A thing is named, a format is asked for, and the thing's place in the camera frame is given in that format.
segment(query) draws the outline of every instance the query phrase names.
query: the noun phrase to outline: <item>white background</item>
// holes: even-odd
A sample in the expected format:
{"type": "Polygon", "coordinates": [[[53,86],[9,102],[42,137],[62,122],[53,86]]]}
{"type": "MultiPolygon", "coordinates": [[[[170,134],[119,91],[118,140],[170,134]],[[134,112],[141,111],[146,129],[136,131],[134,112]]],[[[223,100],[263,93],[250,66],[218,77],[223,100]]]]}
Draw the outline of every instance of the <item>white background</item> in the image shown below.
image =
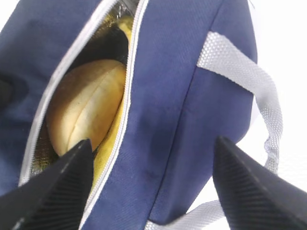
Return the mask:
{"type": "MultiPolygon", "coordinates": [[[[279,176],[307,191],[307,13],[306,0],[251,0],[251,14],[258,46],[258,65],[275,80],[283,111],[279,176]]],[[[0,30],[17,0],[0,0],[0,30]]],[[[267,137],[264,122],[256,118],[250,131],[238,144],[258,162],[264,163],[263,143],[267,137]]],[[[217,198],[212,180],[191,209],[217,198]]],[[[225,219],[205,228],[227,230],[225,219]]]]}

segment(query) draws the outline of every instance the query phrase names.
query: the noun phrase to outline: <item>fabric seam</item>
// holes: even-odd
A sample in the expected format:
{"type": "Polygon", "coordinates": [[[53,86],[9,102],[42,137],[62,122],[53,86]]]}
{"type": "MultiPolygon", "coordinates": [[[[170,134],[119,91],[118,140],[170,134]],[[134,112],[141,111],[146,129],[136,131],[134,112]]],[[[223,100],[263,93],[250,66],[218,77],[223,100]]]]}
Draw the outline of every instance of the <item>fabric seam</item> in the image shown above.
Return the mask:
{"type": "MultiPolygon", "coordinates": [[[[221,2],[220,6],[218,7],[218,9],[217,9],[217,11],[216,11],[216,14],[215,14],[215,16],[213,17],[213,20],[212,20],[212,22],[211,22],[211,24],[210,24],[210,26],[209,26],[208,32],[211,31],[211,27],[212,27],[213,23],[215,22],[215,19],[216,19],[217,15],[219,14],[219,11],[220,11],[222,5],[225,3],[225,1],[226,1],[226,0],[223,0],[223,1],[221,2]]],[[[187,97],[188,97],[188,94],[189,94],[189,91],[190,91],[190,87],[191,87],[191,84],[192,84],[192,82],[193,82],[193,80],[194,80],[195,71],[196,71],[197,68],[198,68],[198,67],[197,67],[197,63],[196,63],[196,64],[195,64],[194,71],[193,71],[193,75],[192,75],[192,78],[191,78],[191,81],[190,81],[190,83],[189,83],[189,87],[188,87],[188,89],[187,89],[185,98],[184,98],[183,103],[182,103],[182,106],[181,106],[180,115],[179,115],[179,118],[178,118],[176,130],[175,130],[175,133],[174,133],[174,136],[173,136],[173,141],[172,141],[172,144],[171,144],[171,148],[170,148],[170,151],[169,151],[169,154],[168,154],[168,158],[167,158],[166,166],[165,166],[165,169],[164,169],[164,173],[163,173],[163,176],[162,176],[162,179],[161,179],[159,188],[158,188],[158,190],[157,190],[157,193],[156,193],[156,195],[155,195],[155,198],[154,198],[154,200],[153,200],[153,205],[152,205],[152,207],[151,207],[151,209],[150,209],[150,211],[149,211],[149,214],[148,214],[148,217],[147,217],[147,221],[151,221],[151,220],[149,219],[149,217],[150,217],[150,215],[151,215],[151,213],[152,213],[152,211],[153,211],[153,208],[154,208],[154,205],[155,205],[155,203],[156,203],[156,200],[157,200],[157,198],[158,198],[158,196],[159,196],[159,194],[160,194],[161,187],[162,187],[162,185],[164,184],[165,174],[166,174],[166,171],[167,171],[167,169],[168,169],[168,165],[169,165],[169,162],[170,162],[170,158],[171,158],[171,156],[172,156],[172,150],[173,150],[174,142],[175,142],[175,139],[176,139],[176,136],[177,136],[179,123],[180,123],[180,120],[181,120],[181,117],[182,117],[183,107],[184,107],[184,105],[185,105],[185,103],[186,103],[186,99],[187,99],[187,97]]]]}

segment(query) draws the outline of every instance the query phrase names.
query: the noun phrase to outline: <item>navy blue bag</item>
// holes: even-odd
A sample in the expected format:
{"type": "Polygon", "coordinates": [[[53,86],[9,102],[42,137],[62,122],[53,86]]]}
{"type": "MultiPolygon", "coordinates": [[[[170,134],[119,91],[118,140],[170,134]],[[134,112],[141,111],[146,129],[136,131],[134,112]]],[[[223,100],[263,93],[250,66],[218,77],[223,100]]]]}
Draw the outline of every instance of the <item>navy blue bag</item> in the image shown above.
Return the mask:
{"type": "MultiPolygon", "coordinates": [[[[84,230],[171,225],[212,176],[215,139],[240,141],[254,95],[261,105],[275,93],[258,91],[267,75],[255,64],[247,0],[122,2],[128,9],[138,4],[131,10],[123,115],[111,157],[88,198],[84,230]]],[[[36,174],[34,153],[53,92],[117,5],[117,0],[18,3],[0,33],[0,89],[12,89],[0,107],[0,196],[36,174]]],[[[260,112],[275,127],[269,117],[280,115],[279,106],[266,105],[260,112]]],[[[282,127],[269,127],[266,166],[274,172],[282,127]],[[270,148],[272,140],[276,148],[270,148]]]]}

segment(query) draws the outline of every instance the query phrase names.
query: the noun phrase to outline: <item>insulated lunch bag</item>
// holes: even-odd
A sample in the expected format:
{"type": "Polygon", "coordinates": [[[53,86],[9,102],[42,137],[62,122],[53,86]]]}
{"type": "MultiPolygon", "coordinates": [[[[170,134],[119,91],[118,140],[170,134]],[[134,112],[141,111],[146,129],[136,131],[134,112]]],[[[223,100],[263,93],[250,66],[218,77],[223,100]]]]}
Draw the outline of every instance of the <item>insulated lunch bag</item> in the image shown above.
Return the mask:
{"type": "Polygon", "coordinates": [[[216,138],[247,132],[254,96],[269,131],[265,167],[278,170],[281,110],[256,63],[247,0],[20,0],[0,33],[0,196],[59,161],[78,131],[95,154],[80,228],[201,229],[223,216],[219,202],[186,212],[213,174],[216,138]],[[109,97],[93,101],[99,90],[109,97]]]}

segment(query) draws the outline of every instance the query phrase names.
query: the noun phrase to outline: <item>zipper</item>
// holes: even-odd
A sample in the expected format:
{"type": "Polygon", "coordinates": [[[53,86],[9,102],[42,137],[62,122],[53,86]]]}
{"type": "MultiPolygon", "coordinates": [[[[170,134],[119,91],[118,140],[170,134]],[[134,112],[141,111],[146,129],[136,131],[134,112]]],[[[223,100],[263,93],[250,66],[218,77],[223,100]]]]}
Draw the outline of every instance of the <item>zipper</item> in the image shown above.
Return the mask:
{"type": "MultiPolygon", "coordinates": [[[[53,96],[53,93],[58,86],[59,82],[62,80],[65,72],[72,64],[72,62],[76,59],[78,54],[82,51],[85,47],[88,40],[94,34],[100,23],[103,21],[105,16],[110,12],[110,10],[114,7],[114,5],[118,2],[118,0],[102,0],[94,13],[92,14],[91,18],[88,20],[76,40],[73,42],[65,56],[63,57],[62,61],[59,63],[58,67],[56,68],[55,72],[51,76],[50,82],[46,87],[42,99],[39,103],[38,109],[36,111],[31,131],[29,134],[29,138],[26,144],[24,160],[21,168],[19,186],[23,185],[24,183],[28,182],[30,179],[31,174],[31,164],[34,157],[34,151],[36,147],[36,142],[38,139],[38,135],[50,103],[50,100],[53,96]]],[[[100,175],[96,185],[92,189],[91,194],[88,197],[83,218],[80,223],[80,228],[85,223],[86,219],[90,215],[97,199],[100,196],[100,193],[111,173],[113,165],[118,157],[119,148],[121,146],[126,127],[128,121],[128,111],[131,104],[131,85],[132,85],[132,78],[134,73],[134,63],[137,51],[137,44],[139,39],[139,31],[142,24],[142,18],[147,8],[149,0],[140,0],[135,16],[133,21],[132,27],[132,34],[131,34],[131,44],[128,53],[128,62],[127,62],[127,71],[126,71],[126,82],[125,82],[125,92],[124,92],[124,104],[123,104],[123,114],[121,117],[120,125],[118,128],[117,137],[115,140],[115,144],[113,146],[111,155],[106,163],[106,166],[100,175]]]]}
{"type": "Polygon", "coordinates": [[[32,127],[30,130],[29,138],[25,147],[24,160],[21,168],[19,186],[23,185],[30,179],[31,175],[31,164],[34,156],[34,151],[38,139],[40,129],[43,124],[43,120],[53,96],[53,93],[58,86],[59,82],[64,77],[64,74],[68,70],[72,62],[77,58],[78,54],[85,47],[86,43],[95,33],[96,29],[99,27],[100,23],[103,21],[105,16],[111,11],[113,6],[118,2],[118,0],[102,0],[97,6],[96,10],[90,17],[90,19],[85,24],[84,28],[81,30],[76,40],[73,42],[58,67],[54,71],[47,85],[43,96],[39,102],[32,127]]]}
{"type": "Polygon", "coordinates": [[[127,61],[127,71],[126,71],[126,83],[125,83],[125,92],[124,92],[124,104],[123,104],[123,114],[120,120],[118,133],[116,136],[116,140],[111,152],[111,155],[106,163],[106,166],[100,175],[97,183],[95,184],[94,188],[92,189],[91,194],[87,199],[87,203],[85,205],[84,214],[80,222],[80,228],[82,228],[83,224],[87,220],[88,216],[90,215],[97,199],[99,198],[103,187],[106,184],[106,181],[112,171],[114,163],[119,154],[119,148],[124,138],[124,134],[127,128],[128,122],[128,112],[131,104],[131,86],[132,86],[132,79],[134,74],[134,64],[136,58],[136,52],[138,47],[138,40],[139,40],[139,32],[142,24],[142,19],[147,8],[149,0],[140,0],[134,20],[133,20],[133,27],[132,27],[132,34],[131,34],[131,44],[128,51],[128,61],[127,61]]]}

